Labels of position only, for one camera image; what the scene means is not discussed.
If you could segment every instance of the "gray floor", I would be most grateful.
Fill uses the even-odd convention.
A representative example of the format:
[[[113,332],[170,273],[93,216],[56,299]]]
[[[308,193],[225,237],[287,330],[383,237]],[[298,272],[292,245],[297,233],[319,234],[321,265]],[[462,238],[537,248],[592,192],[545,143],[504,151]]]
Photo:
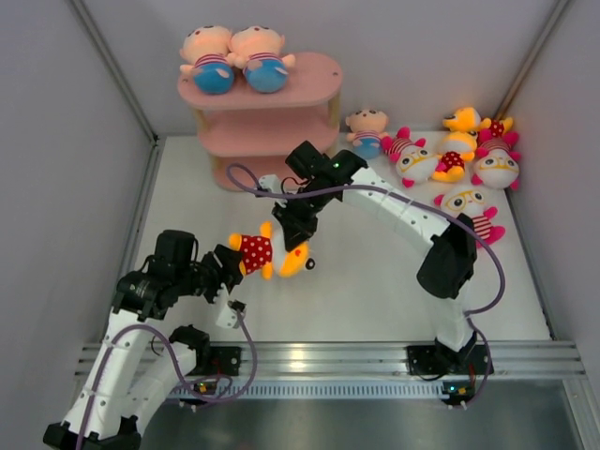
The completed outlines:
[[[163,406],[142,450],[578,450],[560,383],[495,382],[466,412],[400,400]]]

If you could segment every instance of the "wall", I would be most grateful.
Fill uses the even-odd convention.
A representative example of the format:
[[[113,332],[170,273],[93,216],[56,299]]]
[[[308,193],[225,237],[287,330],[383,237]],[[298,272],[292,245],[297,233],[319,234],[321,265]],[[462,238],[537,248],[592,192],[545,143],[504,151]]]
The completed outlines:
[[[573,3],[511,110],[524,154],[514,201],[557,332],[600,397],[600,3]]]
[[[0,14],[0,436],[42,448],[111,301],[148,142],[61,0]]]
[[[318,51],[344,68],[342,112],[387,111],[393,126],[437,128],[473,103],[491,114],[552,0],[86,0],[160,134],[195,134],[176,90],[179,48],[200,25],[264,24],[289,52]]]

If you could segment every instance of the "perforated metal strip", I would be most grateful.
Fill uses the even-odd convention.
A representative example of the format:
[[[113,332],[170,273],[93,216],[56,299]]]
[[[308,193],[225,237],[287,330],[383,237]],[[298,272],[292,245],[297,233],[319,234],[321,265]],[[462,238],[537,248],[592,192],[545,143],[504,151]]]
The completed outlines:
[[[227,395],[237,393],[235,383]],[[183,388],[173,390],[169,399],[193,399]],[[447,398],[441,382],[255,382],[242,399],[373,399]]]

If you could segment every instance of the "shelf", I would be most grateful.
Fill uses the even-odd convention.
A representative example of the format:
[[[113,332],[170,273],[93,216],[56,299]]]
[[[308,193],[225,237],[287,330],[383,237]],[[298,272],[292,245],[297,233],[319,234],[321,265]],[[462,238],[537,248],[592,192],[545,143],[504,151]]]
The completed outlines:
[[[338,121],[330,126],[327,114],[325,105],[212,112],[198,138],[211,155],[224,158],[288,155],[306,140],[325,152],[337,141],[339,132]]]
[[[203,111],[315,106],[325,103],[339,92],[343,73],[335,60],[315,52],[300,52],[295,56],[296,64],[290,69],[288,82],[273,94],[254,91],[239,72],[236,73],[232,90],[227,94],[206,95],[185,75],[179,77],[177,90],[190,107]]]
[[[270,173],[275,173],[279,178],[283,179],[286,176],[293,176],[297,178],[296,175],[290,170],[288,166],[285,165],[285,157],[237,157],[235,158],[235,162],[239,162],[244,164],[249,169],[251,169],[257,177],[261,177],[263,175],[268,175]],[[215,182],[218,183],[224,189],[231,191],[239,191],[232,184],[226,174],[227,166],[233,162],[229,158],[220,158],[216,157],[213,159],[213,176],[215,177]],[[235,171],[235,177],[238,178],[242,183],[247,186],[252,186],[251,178],[246,175],[242,171]]]
[[[443,132],[412,132],[427,138],[432,149]],[[339,148],[347,148],[342,143]],[[398,186],[394,168],[385,157],[369,165],[386,181]],[[432,203],[450,187],[427,183],[408,190],[415,199]],[[506,235],[492,248],[502,262],[506,294],[486,314],[473,318],[491,340],[547,340],[550,338],[540,307],[518,230],[503,191],[480,187],[490,204],[498,208],[494,224]],[[274,201],[246,193],[221,189],[213,180],[208,154],[196,136],[170,137],[162,154],[152,191],[147,219],[140,234],[136,267],[152,254],[157,236],[164,230],[196,234],[200,254],[218,243],[227,243],[230,233],[257,233],[271,219]],[[314,270],[293,278],[260,275],[247,277],[235,288],[233,298],[247,303],[247,326],[262,342],[373,342],[431,341],[424,291],[416,281],[423,262],[411,242],[393,234],[362,211],[331,202],[319,214],[319,230],[310,240]],[[482,250],[475,264],[475,277],[466,288],[469,306],[487,304],[499,286],[498,274]],[[219,329],[213,309],[202,299],[182,298],[169,311],[166,326],[193,323],[214,341],[243,341],[240,330]]]

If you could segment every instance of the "pink ear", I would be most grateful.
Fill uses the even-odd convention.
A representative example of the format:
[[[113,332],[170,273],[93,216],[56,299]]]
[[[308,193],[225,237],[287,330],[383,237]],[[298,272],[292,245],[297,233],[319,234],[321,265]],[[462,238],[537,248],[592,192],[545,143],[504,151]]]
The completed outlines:
[[[502,136],[502,139],[509,145],[515,145],[518,143],[518,133],[511,131],[510,133],[506,133],[504,136]]]
[[[489,153],[489,150],[483,147],[479,147],[475,150],[475,156],[478,158],[485,158]]]
[[[408,127],[402,127],[397,131],[396,137],[409,139],[411,137],[411,129]]]
[[[392,148],[392,144],[394,143],[394,140],[392,138],[390,138],[389,136],[384,136],[382,137],[382,149],[387,151],[390,148]]]
[[[514,159],[516,162],[519,162],[521,160],[521,154],[516,151],[508,152],[508,156]]]
[[[484,128],[479,131],[479,142],[484,143],[485,141],[489,141],[492,138],[491,129]]]

